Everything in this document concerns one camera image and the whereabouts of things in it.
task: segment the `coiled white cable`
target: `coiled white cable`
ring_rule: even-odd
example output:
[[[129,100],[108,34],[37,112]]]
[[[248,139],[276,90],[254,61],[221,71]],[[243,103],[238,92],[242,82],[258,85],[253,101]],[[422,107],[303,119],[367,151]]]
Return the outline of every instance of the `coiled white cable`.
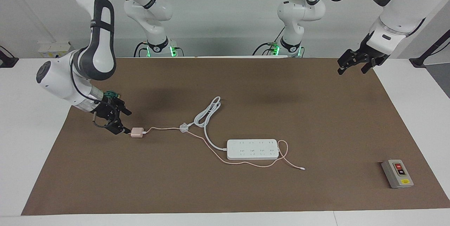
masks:
[[[214,147],[215,149],[218,150],[222,150],[222,151],[226,151],[226,148],[219,148],[217,146],[215,146],[212,141],[209,139],[208,134],[206,132],[206,127],[209,123],[209,119],[211,119],[211,116],[217,111],[217,109],[219,109],[221,103],[220,103],[220,96],[215,97],[211,103],[209,104],[209,106],[207,108],[205,108],[203,111],[201,111],[199,114],[197,114],[197,116],[194,118],[194,121],[190,124],[186,124],[183,123],[180,126],[180,130],[182,133],[185,133],[188,131],[189,127],[192,126],[192,124],[195,124],[198,127],[203,128],[205,136],[206,136],[206,140],[208,141],[209,144],[211,144],[212,147]]]

